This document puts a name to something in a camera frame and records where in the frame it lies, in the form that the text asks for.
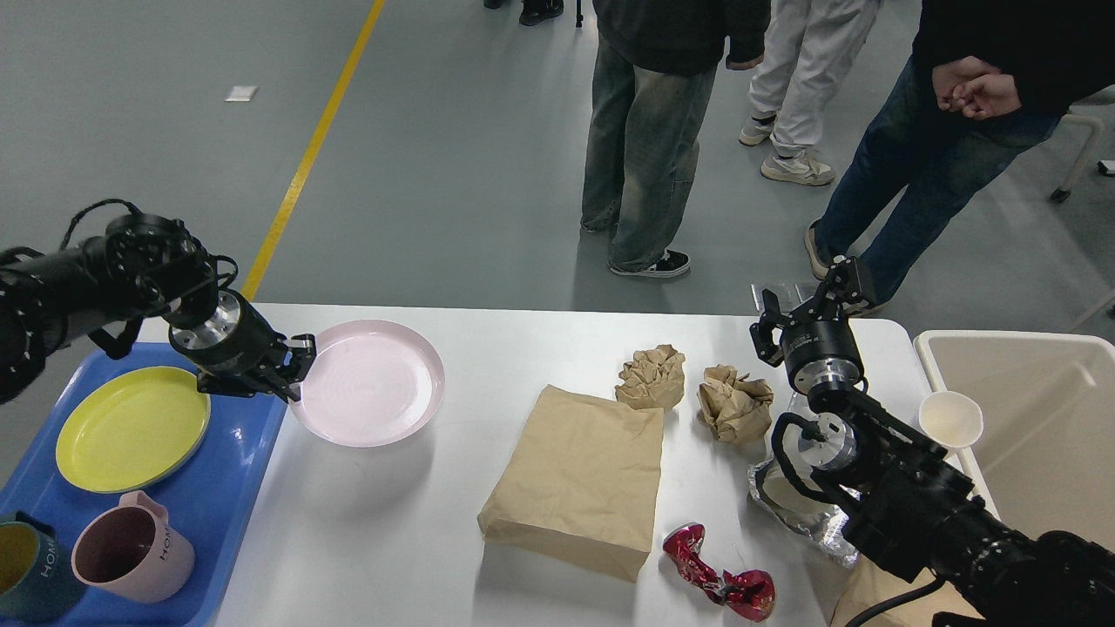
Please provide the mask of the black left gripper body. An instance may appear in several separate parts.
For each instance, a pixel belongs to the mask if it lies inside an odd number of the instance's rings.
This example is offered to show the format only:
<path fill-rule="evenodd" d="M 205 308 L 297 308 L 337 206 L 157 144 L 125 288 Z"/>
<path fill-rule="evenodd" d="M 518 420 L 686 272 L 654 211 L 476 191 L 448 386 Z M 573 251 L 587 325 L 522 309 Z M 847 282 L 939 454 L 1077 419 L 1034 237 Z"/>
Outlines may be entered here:
<path fill-rule="evenodd" d="M 287 343 L 246 298 L 219 290 L 219 306 L 193 328 L 172 327 L 169 343 L 198 366 L 198 384 L 287 384 Z"/>

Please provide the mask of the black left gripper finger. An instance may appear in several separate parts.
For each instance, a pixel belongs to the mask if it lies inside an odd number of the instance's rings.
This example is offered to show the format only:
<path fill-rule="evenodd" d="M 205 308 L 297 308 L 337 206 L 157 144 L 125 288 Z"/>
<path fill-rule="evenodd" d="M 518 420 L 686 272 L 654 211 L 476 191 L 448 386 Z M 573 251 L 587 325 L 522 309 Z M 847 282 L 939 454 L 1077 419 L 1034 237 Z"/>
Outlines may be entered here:
<path fill-rule="evenodd" d="M 304 382 L 317 358 L 317 337 L 314 334 L 298 334 L 284 338 L 284 354 L 277 373 L 287 388 Z"/>
<path fill-rule="evenodd" d="M 235 376 L 216 376 L 209 372 L 198 372 L 198 392 L 240 398 L 266 394 L 275 395 L 284 402 L 301 401 L 300 393 L 294 390 L 294 383 L 284 380 L 282 376 L 271 370 L 246 372 Z"/>

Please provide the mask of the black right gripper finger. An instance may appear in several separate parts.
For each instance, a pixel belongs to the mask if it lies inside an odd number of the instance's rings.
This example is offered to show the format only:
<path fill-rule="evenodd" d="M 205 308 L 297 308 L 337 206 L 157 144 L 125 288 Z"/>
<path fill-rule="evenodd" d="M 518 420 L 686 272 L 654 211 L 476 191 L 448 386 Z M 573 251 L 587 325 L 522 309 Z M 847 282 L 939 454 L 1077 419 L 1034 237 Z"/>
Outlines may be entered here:
<path fill-rule="evenodd" d="M 785 356 L 780 344 L 775 340 L 775 332 L 788 325 L 789 317 L 780 311 L 778 297 L 768 288 L 760 291 L 760 318 L 749 327 L 753 348 L 762 361 L 779 367 Z"/>
<path fill-rule="evenodd" d="M 837 255 L 813 296 L 793 310 L 793 326 L 840 324 L 878 309 L 875 281 L 854 257 Z"/>

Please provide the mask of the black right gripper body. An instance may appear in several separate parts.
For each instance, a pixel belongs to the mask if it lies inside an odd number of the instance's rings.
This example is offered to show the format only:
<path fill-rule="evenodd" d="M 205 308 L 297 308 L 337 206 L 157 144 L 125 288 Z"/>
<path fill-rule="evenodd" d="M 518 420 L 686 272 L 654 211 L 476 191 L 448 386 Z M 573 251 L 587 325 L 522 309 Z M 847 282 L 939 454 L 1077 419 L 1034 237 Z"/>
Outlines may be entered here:
<path fill-rule="evenodd" d="M 780 349 L 792 389 L 807 393 L 833 382 L 853 388 L 864 380 L 864 366 L 846 320 L 808 320 L 780 330 Z"/>

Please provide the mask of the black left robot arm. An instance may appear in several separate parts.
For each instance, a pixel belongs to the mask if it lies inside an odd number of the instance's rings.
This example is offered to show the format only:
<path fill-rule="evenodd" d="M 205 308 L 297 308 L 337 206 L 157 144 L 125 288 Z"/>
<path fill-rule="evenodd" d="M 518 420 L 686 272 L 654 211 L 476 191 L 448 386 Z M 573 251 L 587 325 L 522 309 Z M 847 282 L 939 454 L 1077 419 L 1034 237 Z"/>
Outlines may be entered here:
<path fill-rule="evenodd" d="M 133 203 L 101 237 L 55 253 L 27 245 L 3 251 L 1 266 L 1 397 L 18 397 L 45 360 L 87 337 L 112 360 L 132 351 L 146 319 L 169 328 L 169 344 L 198 367 L 198 390 L 299 401 L 317 357 L 312 334 L 275 332 L 232 289 L 239 268 L 207 252 L 180 219 L 157 218 Z"/>

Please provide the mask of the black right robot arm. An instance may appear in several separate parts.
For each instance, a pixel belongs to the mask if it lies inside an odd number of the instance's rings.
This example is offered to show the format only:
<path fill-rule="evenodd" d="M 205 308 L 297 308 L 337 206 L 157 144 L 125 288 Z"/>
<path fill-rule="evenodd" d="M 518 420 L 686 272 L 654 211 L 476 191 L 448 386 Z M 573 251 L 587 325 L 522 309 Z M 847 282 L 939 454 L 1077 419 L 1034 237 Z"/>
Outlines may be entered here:
<path fill-rule="evenodd" d="M 939 611 L 935 626 L 1111 626 L 1112 553 L 1067 531 L 1032 540 L 1000 523 L 973 496 L 973 481 L 946 460 L 946 447 L 867 396 L 864 366 L 849 326 L 853 305 L 875 305 L 867 271 L 837 257 L 815 293 L 794 310 L 763 290 L 750 326 L 757 356 L 784 366 L 814 417 L 786 412 L 770 436 L 773 456 L 801 496 L 836 505 L 843 536 L 908 583 L 924 569 L 931 583 L 853 617 L 860 626 L 946 583 L 978 616 Z"/>

